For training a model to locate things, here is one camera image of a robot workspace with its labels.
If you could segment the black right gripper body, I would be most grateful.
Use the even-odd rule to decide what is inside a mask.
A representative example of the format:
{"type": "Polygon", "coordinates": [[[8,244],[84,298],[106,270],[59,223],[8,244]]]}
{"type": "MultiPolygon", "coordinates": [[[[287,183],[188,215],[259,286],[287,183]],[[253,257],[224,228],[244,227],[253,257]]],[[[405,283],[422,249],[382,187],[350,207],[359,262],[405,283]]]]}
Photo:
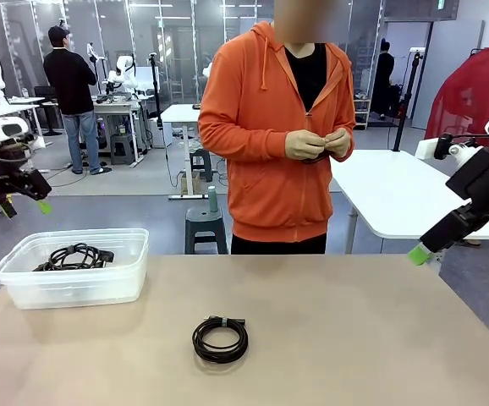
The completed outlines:
{"type": "Polygon", "coordinates": [[[489,148],[479,149],[446,185],[469,203],[455,210],[464,220],[489,218],[489,148]]]}

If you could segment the person's left hand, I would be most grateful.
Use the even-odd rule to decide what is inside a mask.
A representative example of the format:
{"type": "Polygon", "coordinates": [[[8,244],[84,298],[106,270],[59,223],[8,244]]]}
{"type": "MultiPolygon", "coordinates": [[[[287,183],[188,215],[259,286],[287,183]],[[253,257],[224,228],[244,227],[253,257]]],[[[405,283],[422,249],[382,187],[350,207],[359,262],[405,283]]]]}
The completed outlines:
{"type": "Polygon", "coordinates": [[[336,158],[345,157],[352,146],[351,134],[345,128],[340,128],[325,137],[324,150],[336,158]]]}

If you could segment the person's right hand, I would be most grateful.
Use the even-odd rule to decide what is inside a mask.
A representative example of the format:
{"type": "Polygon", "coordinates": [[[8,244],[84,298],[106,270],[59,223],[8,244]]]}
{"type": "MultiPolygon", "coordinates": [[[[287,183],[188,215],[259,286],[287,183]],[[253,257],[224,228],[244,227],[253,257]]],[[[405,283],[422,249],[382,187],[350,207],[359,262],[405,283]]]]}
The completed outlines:
{"type": "Polygon", "coordinates": [[[308,130],[289,132],[285,140],[285,156],[296,161],[315,160],[325,149],[326,141],[308,130]]]}

